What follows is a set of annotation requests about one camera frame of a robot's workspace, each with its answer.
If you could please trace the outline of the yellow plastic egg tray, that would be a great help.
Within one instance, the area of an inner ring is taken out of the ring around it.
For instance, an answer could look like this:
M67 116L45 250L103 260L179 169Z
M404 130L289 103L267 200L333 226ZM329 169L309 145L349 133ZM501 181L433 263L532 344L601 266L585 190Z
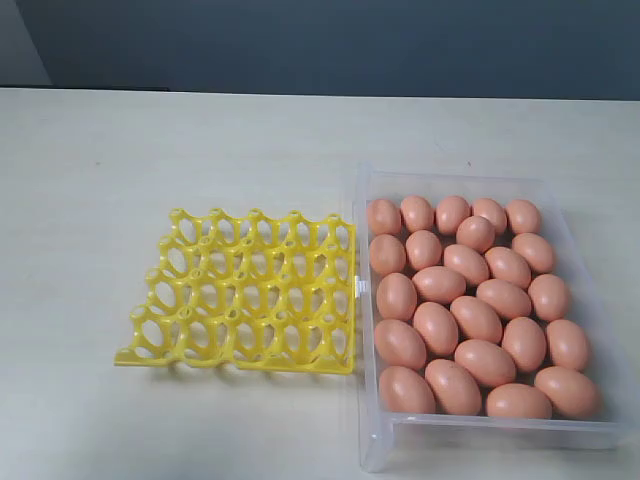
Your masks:
M176 208L118 366L347 375L354 368L356 229L331 214L242 218Z

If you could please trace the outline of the clear plastic container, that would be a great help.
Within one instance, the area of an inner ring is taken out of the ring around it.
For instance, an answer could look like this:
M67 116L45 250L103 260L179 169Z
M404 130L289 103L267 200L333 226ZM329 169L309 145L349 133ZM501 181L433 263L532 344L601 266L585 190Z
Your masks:
M375 290L378 281L368 265L369 232L366 206L377 198L399 201L407 194L423 194L431 201L459 194L469 200L490 197L501 203L513 198L532 201L543 217L542 233L557 252L559 275L572 296L572 314L592 342L594 360L587 370L603 394L603 408L593 421L493 419L393 413L378 396L378 377L384 364L374 347L378 319ZM369 165L358 169L353 219L357 225L359 272L356 275L358 401L360 465L370 472L385 468L399 446L409 452L435 448L474 449L613 449L639 425L639 382L610 321L561 210L541 180L385 172Z

